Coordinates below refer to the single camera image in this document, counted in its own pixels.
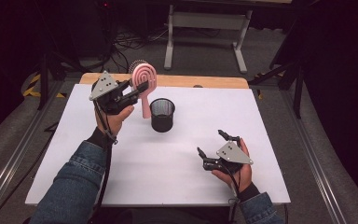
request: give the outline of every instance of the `person's left hand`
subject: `person's left hand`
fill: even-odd
[[[118,132],[121,129],[121,126],[123,125],[123,121],[132,113],[133,111],[133,105],[129,105],[126,108],[124,108],[118,115],[106,115],[101,110],[101,115],[103,117],[103,122],[110,127],[110,131],[112,132],[113,136],[117,136]],[[97,126],[98,129],[100,129],[101,132],[105,133],[103,129],[103,125],[100,121],[100,118],[98,117],[97,111],[95,111],[95,118],[97,119]]]

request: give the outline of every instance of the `white table surface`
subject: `white table surface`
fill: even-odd
[[[53,178],[95,128],[91,85],[75,85],[25,203],[38,204]],[[251,90],[157,87],[149,103],[175,104],[173,127],[155,132],[142,118],[141,102],[124,121],[113,146],[104,206],[228,205],[231,189],[202,168],[197,147],[208,157],[226,143],[217,130],[241,136],[255,164],[253,181],[273,203],[290,203],[282,173]]]

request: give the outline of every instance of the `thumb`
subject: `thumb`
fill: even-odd
[[[212,170],[212,174],[215,175],[217,178],[219,178],[220,180],[222,180],[223,182],[225,182],[226,184],[230,185],[231,184],[231,178],[226,175],[225,173],[218,171],[218,170]]]
[[[133,105],[129,105],[124,108],[118,115],[117,118],[121,121],[124,121],[133,111]]]

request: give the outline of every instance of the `black mesh cup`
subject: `black mesh cup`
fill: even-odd
[[[152,112],[152,128],[159,133],[166,133],[173,126],[175,105],[172,101],[159,98],[150,104]]]

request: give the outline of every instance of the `black curtain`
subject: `black curtain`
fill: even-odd
[[[18,13],[12,2],[0,1],[0,123],[23,101],[21,85],[39,61],[34,31]]]
[[[321,1],[300,16],[273,63],[301,60],[310,98],[358,186],[358,1]]]

